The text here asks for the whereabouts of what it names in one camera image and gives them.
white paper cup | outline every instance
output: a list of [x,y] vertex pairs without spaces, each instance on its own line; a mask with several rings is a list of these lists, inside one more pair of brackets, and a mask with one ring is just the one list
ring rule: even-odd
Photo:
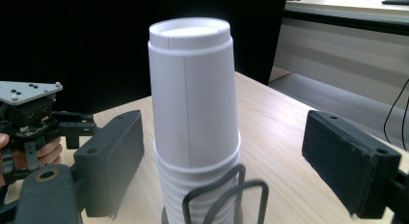
[[[167,20],[150,27],[154,150],[170,224],[184,223],[182,200],[223,177],[239,161],[230,24],[216,18]],[[193,223],[237,178],[191,201]],[[234,199],[214,223],[232,223]]]
[[232,37],[228,22],[180,18],[150,27],[156,149],[168,164],[202,168],[238,143]]

cable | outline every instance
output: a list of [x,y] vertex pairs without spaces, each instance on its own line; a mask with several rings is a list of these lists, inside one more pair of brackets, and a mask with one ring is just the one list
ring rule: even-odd
[[405,113],[403,114],[403,121],[402,121],[402,144],[403,144],[403,148],[406,150],[406,146],[405,146],[405,136],[404,136],[404,129],[405,129],[405,120],[406,120],[406,113],[408,112],[408,105],[409,105],[409,97],[408,100],[406,102],[406,108],[405,108]]
[[384,123],[384,134],[385,134],[386,140],[388,140],[389,143],[391,143],[391,141],[389,140],[388,134],[386,133],[386,123],[388,122],[389,117],[391,116],[392,110],[394,109],[394,107],[395,107],[397,101],[399,100],[400,96],[402,95],[403,91],[405,90],[406,85],[408,84],[408,82],[409,82],[409,79],[406,80],[405,85],[403,86],[402,90],[401,90],[400,93],[399,93],[399,96],[397,96],[397,98],[396,98],[394,104],[392,105],[391,110],[389,111],[389,114],[388,114],[388,116],[386,117],[386,120],[385,120],[385,123]]

desk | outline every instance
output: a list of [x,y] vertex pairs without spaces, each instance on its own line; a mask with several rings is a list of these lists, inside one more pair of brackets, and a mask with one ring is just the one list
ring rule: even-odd
[[[241,132],[241,162],[247,168],[246,180],[263,179],[270,188],[265,223],[390,223],[388,210],[383,220],[351,218],[336,195],[321,180],[301,155],[307,112],[311,107],[236,73],[238,122]],[[161,224],[162,194],[153,152],[153,116],[150,98],[95,114],[98,126],[104,126],[123,112],[142,112],[146,154],[132,181],[115,220],[108,217],[88,218],[84,223]],[[63,162],[72,164],[72,151],[63,152]],[[409,169],[405,154],[401,169]],[[10,189],[15,198],[18,185]],[[260,189],[246,190],[243,195],[245,224],[256,223]]]
[[384,0],[286,1],[286,10],[369,20],[409,22],[409,6],[384,5]]

black wall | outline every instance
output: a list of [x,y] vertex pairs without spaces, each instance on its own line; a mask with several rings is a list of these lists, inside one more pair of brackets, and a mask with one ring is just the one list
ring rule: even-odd
[[0,80],[54,83],[54,110],[95,113],[150,96],[149,26],[231,23],[237,70],[266,84],[285,0],[0,0]]

bolt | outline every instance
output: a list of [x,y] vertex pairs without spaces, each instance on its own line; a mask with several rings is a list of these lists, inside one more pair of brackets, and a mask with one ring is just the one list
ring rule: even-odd
[[35,169],[37,169],[37,165],[36,165],[36,164],[32,164],[32,165],[30,165],[30,167],[28,167],[28,169],[30,169],[30,170],[35,170]]
[[18,100],[18,96],[17,96],[17,95],[12,95],[12,100],[13,100],[13,101],[17,101],[17,100]]
[[12,171],[11,167],[7,167],[3,170],[3,173],[10,173]]

